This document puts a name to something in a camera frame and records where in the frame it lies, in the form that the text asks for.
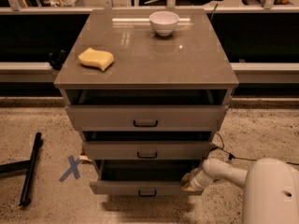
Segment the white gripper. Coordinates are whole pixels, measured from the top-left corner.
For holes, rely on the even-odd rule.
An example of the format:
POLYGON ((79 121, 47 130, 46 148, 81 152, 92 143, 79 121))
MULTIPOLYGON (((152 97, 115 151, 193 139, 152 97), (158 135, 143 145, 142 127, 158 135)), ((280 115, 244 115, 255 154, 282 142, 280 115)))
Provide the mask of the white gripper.
POLYGON ((181 189, 187 192, 196 192, 204 190, 208 185, 214 183, 214 179, 207 175, 202 169, 193 169, 190 173, 185 174, 181 178, 182 183, 189 184, 184 185, 181 189))

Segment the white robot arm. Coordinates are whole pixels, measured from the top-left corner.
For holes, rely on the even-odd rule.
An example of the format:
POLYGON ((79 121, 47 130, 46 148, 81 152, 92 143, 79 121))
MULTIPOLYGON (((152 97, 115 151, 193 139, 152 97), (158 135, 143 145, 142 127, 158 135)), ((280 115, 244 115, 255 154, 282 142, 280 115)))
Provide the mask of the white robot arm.
POLYGON ((244 190, 242 224, 299 224, 299 171, 286 162, 260 159, 244 170, 208 159, 181 178, 182 189, 196 192, 218 180, 244 190))

